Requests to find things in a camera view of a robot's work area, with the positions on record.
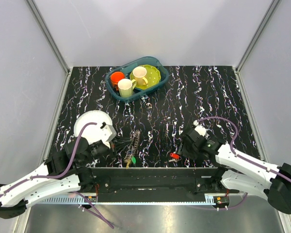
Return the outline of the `green key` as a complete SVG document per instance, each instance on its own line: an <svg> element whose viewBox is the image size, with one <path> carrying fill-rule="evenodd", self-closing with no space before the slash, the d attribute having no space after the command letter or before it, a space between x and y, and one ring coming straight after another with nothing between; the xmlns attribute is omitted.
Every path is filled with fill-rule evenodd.
<svg viewBox="0 0 291 233"><path fill-rule="evenodd" d="M136 163L136 158L135 157L132 157L131 158L132 162L135 164Z"/></svg>

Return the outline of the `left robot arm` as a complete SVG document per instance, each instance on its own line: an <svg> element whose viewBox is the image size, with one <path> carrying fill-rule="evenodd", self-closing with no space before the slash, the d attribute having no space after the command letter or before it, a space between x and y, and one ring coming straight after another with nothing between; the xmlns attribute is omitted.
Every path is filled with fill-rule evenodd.
<svg viewBox="0 0 291 233"><path fill-rule="evenodd" d="M129 138L116 137L111 142L99 140L90 146L86 138L74 138L30 174L11 184L0 184L0 218L19 216L55 195L97 192L99 180L88 164L107 155L113 156L131 143Z"/></svg>

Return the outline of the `metal keyring disc with rings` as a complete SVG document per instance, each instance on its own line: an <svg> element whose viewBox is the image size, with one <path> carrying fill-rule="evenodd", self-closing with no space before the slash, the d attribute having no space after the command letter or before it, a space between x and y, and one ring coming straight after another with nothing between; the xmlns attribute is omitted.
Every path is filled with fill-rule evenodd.
<svg viewBox="0 0 291 233"><path fill-rule="evenodd" d="M141 134L140 130L136 130L132 135L133 143L129 146L129 149L128 149L126 156L124 158L124 162L126 163L126 165L129 162L131 162L131 165L136 164L136 163L134 164L132 162L131 158L132 157L136 158L136 153L138 151L139 142L140 142L140 134Z"/></svg>

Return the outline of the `red key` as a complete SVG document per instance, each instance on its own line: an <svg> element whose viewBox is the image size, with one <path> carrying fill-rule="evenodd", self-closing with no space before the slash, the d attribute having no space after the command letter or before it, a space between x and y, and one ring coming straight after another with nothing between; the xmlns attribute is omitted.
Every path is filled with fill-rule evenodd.
<svg viewBox="0 0 291 233"><path fill-rule="evenodd" d="M169 155L170 155L169 162L178 162L181 160L181 156L179 154L170 153Z"/></svg>

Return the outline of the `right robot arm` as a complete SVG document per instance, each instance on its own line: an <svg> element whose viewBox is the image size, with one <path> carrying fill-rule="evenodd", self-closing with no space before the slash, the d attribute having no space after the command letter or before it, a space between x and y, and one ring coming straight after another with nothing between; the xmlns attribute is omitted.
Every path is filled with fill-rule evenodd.
<svg viewBox="0 0 291 233"><path fill-rule="evenodd" d="M281 166L256 159L234 149L224 140L205 137L202 126L186 129L181 135L180 154L196 160L211 160L221 174L211 179L215 192L239 190L260 197L276 210L291 214L291 165Z"/></svg>

